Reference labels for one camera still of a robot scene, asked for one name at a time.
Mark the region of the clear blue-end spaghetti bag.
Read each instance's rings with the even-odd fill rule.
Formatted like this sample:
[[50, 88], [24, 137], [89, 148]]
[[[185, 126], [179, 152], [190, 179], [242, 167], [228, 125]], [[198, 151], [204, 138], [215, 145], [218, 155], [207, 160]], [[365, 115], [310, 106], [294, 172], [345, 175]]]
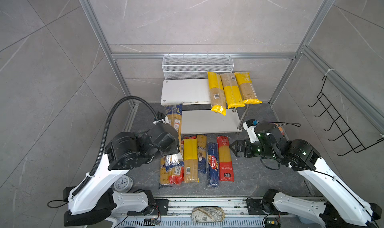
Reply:
[[178, 153], [165, 156], [165, 169], [166, 172], [170, 172], [172, 168], [184, 165], [183, 155], [181, 154], [180, 148], [183, 105], [169, 105], [165, 107], [165, 111], [169, 124], [178, 132]]

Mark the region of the half yellow spaghetti bag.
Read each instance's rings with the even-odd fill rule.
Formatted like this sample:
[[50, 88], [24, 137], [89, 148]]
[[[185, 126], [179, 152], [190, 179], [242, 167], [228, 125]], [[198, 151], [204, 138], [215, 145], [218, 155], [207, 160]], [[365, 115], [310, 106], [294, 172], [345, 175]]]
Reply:
[[221, 74], [220, 77], [222, 80], [228, 109], [245, 107], [235, 74], [224, 73]]

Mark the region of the yellow-top spaghetti bag barcode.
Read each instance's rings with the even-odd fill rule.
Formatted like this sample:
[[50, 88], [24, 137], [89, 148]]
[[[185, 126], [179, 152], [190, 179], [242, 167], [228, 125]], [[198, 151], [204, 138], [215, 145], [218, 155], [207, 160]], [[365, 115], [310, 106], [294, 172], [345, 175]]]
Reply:
[[219, 74], [207, 72], [210, 90], [211, 111], [226, 116], [226, 98]]

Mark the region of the yellow-end spaghetti bag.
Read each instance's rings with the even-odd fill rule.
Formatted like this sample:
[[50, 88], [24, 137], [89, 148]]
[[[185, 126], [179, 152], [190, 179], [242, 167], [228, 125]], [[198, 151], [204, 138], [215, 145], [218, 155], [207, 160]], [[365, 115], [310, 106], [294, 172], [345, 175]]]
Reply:
[[262, 104], [256, 95], [249, 72], [236, 72], [235, 77], [244, 104]]

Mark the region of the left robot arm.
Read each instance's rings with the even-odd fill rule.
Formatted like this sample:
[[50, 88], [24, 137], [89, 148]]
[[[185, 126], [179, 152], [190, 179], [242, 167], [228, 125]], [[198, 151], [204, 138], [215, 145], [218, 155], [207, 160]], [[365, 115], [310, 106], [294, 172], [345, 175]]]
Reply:
[[[121, 132], [107, 142], [113, 115], [120, 105], [129, 100], [143, 103], [154, 117], [154, 126], [141, 133]], [[166, 121], [166, 116], [155, 112], [144, 99], [126, 96], [111, 108], [102, 135], [96, 161], [90, 172], [76, 187], [64, 189], [63, 204], [68, 205], [64, 226], [89, 226], [114, 215], [147, 215], [157, 209], [149, 190], [123, 193], [112, 186], [130, 170], [151, 163], [157, 157], [180, 152], [178, 132]]]

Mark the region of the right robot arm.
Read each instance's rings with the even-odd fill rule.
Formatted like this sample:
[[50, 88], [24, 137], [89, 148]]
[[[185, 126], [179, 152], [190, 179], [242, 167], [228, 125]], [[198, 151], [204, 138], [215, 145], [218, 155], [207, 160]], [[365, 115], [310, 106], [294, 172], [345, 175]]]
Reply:
[[261, 199], [260, 208], [267, 215], [289, 213], [323, 228], [377, 228], [381, 207], [353, 192], [310, 143], [303, 139], [287, 140], [282, 131], [285, 125], [247, 120], [243, 129], [248, 139], [234, 141], [230, 150], [237, 157], [271, 159], [278, 166], [292, 169], [308, 180], [326, 201], [311, 202], [269, 189]]

